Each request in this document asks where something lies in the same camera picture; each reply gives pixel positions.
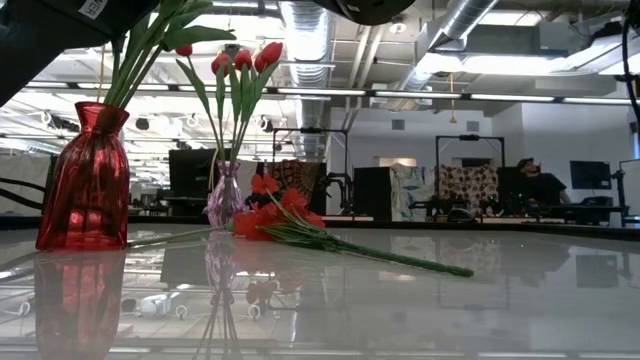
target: ceiling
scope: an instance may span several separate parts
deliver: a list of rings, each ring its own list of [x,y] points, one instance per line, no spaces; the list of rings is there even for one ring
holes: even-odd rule
[[[418,0],[402,14],[401,22],[406,30],[401,33],[388,31],[384,25],[379,47],[375,51],[374,62],[370,72],[364,75],[364,87],[374,84],[385,84],[392,88],[396,82],[408,72],[414,60],[414,43],[419,36],[423,24],[441,16],[446,10],[445,0]],[[569,18],[580,17],[588,19],[606,13],[620,10],[626,6],[625,1],[501,1],[483,19],[481,24],[534,26],[544,16],[559,13],[556,21],[567,21]],[[280,19],[258,18],[249,16],[205,15],[197,20],[198,24],[234,29],[238,43],[256,51],[266,43],[285,41],[286,33]],[[352,69],[352,64],[358,49],[358,39],[363,27],[346,19],[333,16],[332,51],[330,59],[326,61],[331,67],[330,87],[345,87]],[[214,76],[210,71],[210,63],[222,49],[223,43],[196,44],[194,46],[194,64],[196,71],[205,83],[213,84]],[[66,51],[47,67],[35,81],[49,82],[85,82],[109,84],[113,63],[110,46],[105,48],[72,49]],[[273,86],[291,86],[289,73],[290,64],[283,63],[272,78]],[[536,93],[546,92],[552,86],[539,86],[540,77],[509,76],[490,74],[471,74],[458,72],[452,75],[432,76],[428,82],[433,90],[438,91],[473,91],[492,93]],[[608,89],[615,88],[611,77],[580,76],[563,77],[561,79],[546,79],[549,82],[576,82],[572,89],[595,89],[586,95],[604,95]],[[599,86],[589,86],[592,82]],[[188,81],[175,63],[175,55],[163,53],[152,67],[145,84],[187,84]],[[0,109],[0,133],[22,134],[31,137],[44,135],[74,136],[66,130],[55,129],[48,125],[50,115],[57,115],[75,122],[73,104],[83,100],[96,100],[99,94],[95,89],[76,90],[45,90],[23,91],[17,94],[7,105]],[[333,101],[332,105],[342,105],[340,101]],[[486,110],[488,105],[483,102],[458,102],[457,109]],[[440,111],[451,108],[450,101],[434,101],[431,110]],[[212,138],[209,122],[197,98],[193,95],[177,95],[167,93],[158,96],[139,93],[135,96],[127,109],[131,120],[125,126],[125,138],[162,138],[158,142],[127,142],[125,148],[130,159],[163,162],[169,149],[176,144],[171,139],[181,137],[186,140],[196,138]],[[136,128],[136,120],[149,120],[150,129],[142,131]],[[298,127],[296,118],[296,101],[292,97],[262,100],[254,112],[252,125],[247,131],[245,146],[241,154],[246,157],[268,158],[271,154],[269,141],[272,134],[261,130],[263,119],[270,119],[275,127]],[[290,137],[296,142],[296,134],[278,133],[278,138]],[[9,153],[24,151],[59,152],[68,140],[42,139],[0,139],[0,148],[10,149]],[[194,148],[211,146],[213,141],[191,141]],[[294,157],[300,150],[296,146],[285,146],[282,157]]]

